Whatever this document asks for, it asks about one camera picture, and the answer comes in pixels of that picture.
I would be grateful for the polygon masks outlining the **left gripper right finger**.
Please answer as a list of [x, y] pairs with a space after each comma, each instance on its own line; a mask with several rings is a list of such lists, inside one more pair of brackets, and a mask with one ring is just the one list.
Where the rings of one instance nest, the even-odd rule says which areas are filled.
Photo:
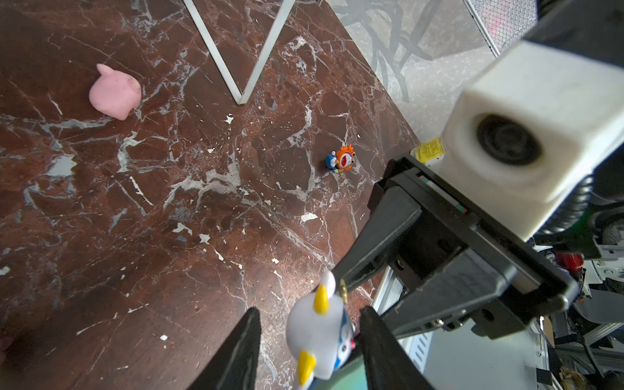
[[434, 389], [370, 306], [360, 310], [360, 333], [357, 337], [368, 389]]

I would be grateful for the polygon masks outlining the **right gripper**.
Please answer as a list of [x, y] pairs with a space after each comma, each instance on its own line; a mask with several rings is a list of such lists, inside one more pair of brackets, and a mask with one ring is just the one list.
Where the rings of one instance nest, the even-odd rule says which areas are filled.
[[332, 273], [352, 292], [389, 263], [407, 289], [382, 315], [399, 339], [467, 320], [499, 339], [578, 296], [566, 271], [409, 155], [388, 163], [370, 199], [370, 219]]

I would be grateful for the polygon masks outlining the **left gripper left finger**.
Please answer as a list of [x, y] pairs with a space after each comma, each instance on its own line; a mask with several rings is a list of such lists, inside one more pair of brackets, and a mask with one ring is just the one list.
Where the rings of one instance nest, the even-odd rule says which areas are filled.
[[188, 389], [254, 389], [261, 335], [260, 312], [251, 307]]

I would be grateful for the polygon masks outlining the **white hooded blue cat figurine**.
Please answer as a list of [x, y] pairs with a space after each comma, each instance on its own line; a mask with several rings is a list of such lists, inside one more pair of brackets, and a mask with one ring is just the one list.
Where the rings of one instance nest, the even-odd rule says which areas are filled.
[[336, 277], [325, 271], [315, 292], [290, 310], [286, 341], [297, 361], [295, 389], [308, 389], [314, 380], [330, 380], [355, 349], [354, 325], [336, 288]]

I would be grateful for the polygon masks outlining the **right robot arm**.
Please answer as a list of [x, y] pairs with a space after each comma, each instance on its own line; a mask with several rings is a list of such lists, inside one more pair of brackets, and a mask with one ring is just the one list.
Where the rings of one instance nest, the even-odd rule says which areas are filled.
[[397, 337], [466, 318], [484, 336], [566, 310], [578, 284], [531, 238], [583, 215], [623, 143], [623, 4], [539, 1], [536, 25], [461, 92], [441, 135], [388, 164], [333, 276], [416, 276], [383, 315]]

